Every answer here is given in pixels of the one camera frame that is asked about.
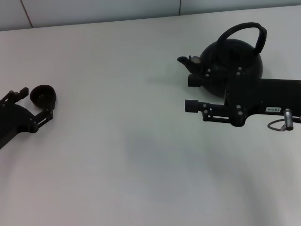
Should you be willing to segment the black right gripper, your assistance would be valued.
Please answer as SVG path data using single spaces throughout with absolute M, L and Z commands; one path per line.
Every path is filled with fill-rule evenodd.
M 224 105 L 185 100 L 185 112 L 202 113 L 203 121 L 244 126 L 255 114 L 301 116 L 301 81 L 258 79 L 236 67 L 188 67 L 189 87 L 224 87 Z

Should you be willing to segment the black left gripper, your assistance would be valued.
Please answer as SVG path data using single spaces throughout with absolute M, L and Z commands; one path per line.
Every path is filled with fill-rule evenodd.
M 15 103 L 29 95 L 27 87 L 19 92 L 9 91 L 0 100 L 0 148 L 3 148 L 17 134 L 36 133 L 41 126 L 53 119 L 55 101 L 36 100 L 34 104 L 42 111 L 33 115 L 26 108 Z

